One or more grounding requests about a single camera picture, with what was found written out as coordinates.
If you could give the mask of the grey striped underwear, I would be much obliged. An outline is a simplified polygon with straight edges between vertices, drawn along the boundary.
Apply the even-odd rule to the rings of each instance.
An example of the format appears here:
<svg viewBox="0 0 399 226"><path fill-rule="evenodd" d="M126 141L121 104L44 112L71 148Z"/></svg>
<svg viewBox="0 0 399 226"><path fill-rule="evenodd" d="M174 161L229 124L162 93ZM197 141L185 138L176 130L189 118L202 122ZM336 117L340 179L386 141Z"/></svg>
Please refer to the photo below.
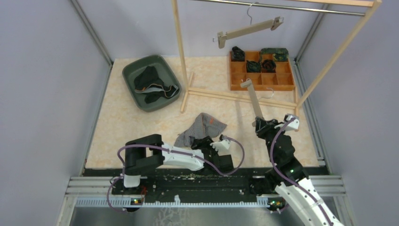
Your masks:
<svg viewBox="0 0 399 226"><path fill-rule="evenodd" d="M194 123L183 133L179 134L175 140L176 147L190 147L195 139L205 137L218 137L227 128L227 124L219 121L207 113L200 113Z"/></svg>

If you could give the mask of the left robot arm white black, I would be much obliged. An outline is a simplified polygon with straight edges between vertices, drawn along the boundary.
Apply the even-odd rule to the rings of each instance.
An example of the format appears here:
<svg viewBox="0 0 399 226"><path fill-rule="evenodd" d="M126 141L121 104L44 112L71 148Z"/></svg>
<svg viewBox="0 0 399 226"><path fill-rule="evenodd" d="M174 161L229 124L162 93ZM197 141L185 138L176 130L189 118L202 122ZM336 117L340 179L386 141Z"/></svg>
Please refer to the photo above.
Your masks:
<svg viewBox="0 0 399 226"><path fill-rule="evenodd" d="M228 139L215 142L211 137L191 138L190 148L169 145L162 141L160 134L153 134L129 141L118 150L122 161L122 188L130 195L141 189L141 177L158 167L177 166L202 175L229 175L234 166L231 155L219 155L219 151L230 148Z"/></svg>

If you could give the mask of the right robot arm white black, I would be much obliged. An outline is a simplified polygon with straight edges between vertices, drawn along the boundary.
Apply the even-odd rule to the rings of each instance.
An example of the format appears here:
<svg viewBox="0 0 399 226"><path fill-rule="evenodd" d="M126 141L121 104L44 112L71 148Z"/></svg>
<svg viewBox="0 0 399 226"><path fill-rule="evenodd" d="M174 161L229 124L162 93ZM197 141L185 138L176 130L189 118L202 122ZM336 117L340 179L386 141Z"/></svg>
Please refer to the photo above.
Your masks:
<svg viewBox="0 0 399 226"><path fill-rule="evenodd" d="M265 174L265 189L279 194L306 226L340 226L342 223L316 191L309 174L296 159L285 132L298 129L299 119L286 114L284 121L255 118L255 133L265 141L272 169Z"/></svg>

